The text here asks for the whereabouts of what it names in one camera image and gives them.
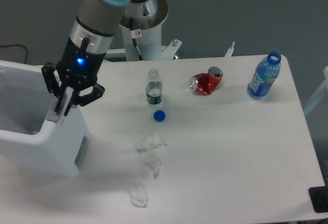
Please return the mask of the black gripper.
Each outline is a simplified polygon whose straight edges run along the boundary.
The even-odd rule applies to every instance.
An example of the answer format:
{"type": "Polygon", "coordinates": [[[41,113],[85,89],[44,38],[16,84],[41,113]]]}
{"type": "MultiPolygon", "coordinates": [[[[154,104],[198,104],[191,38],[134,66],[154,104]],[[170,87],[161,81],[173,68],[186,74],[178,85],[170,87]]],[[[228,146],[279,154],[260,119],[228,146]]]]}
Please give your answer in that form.
{"type": "Polygon", "coordinates": [[[104,60],[105,54],[96,54],[82,51],[71,39],[68,39],[61,60],[55,65],[46,63],[42,66],[43,78],[49,93],[57,98],[54,112],[58,113],[64,99],[66,87],[71,87],[73,93],[64,111],[67,116],[72,106],[84,107],[101,98],[105,88],[97,82],[97,73],[104,60]],[[65,86],[60,86],[55,71],[59,74],[60,81],[65,86]],[[81,90],[92,87],[88,94],[80,96],[81,90]]]}

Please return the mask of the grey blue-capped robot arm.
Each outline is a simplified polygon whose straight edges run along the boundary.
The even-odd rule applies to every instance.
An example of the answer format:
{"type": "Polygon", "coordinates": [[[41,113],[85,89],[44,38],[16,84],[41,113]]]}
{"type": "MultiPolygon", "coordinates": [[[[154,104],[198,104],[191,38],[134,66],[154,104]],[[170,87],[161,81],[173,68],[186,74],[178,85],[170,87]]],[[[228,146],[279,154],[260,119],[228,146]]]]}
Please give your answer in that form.
{"type": "Polygon", "coordinates": [[[67,88],[73,93],[66,112],[102,97],[97,73],[117,28],[154,29],[167,15],[166,0],[82,0],[61,60],[42,67],[47,89],[57,99],[53,111],[60,111],[67,88]]]}

